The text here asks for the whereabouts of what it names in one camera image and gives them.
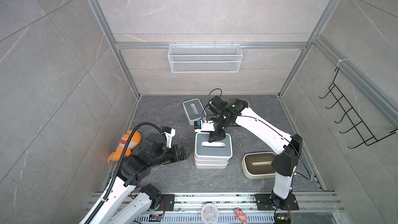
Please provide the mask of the grey lid tissue box front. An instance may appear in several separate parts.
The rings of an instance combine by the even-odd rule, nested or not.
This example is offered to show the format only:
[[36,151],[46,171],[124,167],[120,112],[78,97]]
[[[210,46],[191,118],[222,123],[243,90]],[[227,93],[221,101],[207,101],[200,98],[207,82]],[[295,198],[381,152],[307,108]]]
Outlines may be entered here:
[[209,142],[210,134],[199,132],[195,136],[195,158],[209,161],[229,161],[233,156],[232,140],[229,134],[221,141]]

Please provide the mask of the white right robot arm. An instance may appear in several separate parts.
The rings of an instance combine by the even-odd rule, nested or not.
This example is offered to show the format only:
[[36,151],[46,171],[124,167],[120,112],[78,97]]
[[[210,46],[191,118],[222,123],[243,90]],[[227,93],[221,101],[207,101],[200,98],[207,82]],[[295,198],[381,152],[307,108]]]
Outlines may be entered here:
[[275,182],[271,201],[275,209],[288,206],[292,195],[292,183],[296,167],[302,161],[303,139],[300,135],[290,135],[260,117],[249,106],[248,101],[234,99],[230,103],[214,96],[206,104],[212,112],[209,142],[220,141],[226,137],[226,129],[233,123],[250,131],[276,154],[271,162],[275,171]]

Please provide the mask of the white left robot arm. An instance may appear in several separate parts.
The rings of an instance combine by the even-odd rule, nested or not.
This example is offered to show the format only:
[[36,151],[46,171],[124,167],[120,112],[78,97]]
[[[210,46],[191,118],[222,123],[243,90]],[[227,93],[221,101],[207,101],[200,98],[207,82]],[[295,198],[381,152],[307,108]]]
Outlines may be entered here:
[[153,167],[184,161],[192,154],[192,147],[185,142],[168,148],[165,138],[165,134],[151,133],[141,141],[137,154],[122,159],[120,169],[83,218],[82,224],[130,224],[145,211],[159,207],[161,191],[148,184],[140,186],[138,195],[126,207],[117,211]]

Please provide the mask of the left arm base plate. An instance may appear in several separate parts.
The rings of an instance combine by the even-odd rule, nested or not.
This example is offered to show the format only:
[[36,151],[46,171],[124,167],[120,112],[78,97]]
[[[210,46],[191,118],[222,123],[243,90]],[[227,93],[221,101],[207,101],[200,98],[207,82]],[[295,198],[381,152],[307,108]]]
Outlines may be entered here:
[[159,200],[151,206],[150,211],[173,211],[175,205],[175,194],[161,194]]

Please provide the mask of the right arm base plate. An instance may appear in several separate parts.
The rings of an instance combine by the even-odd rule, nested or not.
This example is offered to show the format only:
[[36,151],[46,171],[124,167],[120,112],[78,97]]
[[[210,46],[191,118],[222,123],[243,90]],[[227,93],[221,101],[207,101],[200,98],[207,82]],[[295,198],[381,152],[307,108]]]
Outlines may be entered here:
[[294,194],[288,195],[287,199],[281,199],[275,194],[255,194],[254,202],[257,205],[257,209],[260,211],[272,211],[280,209],[282,211],[297,211],[299,205]]

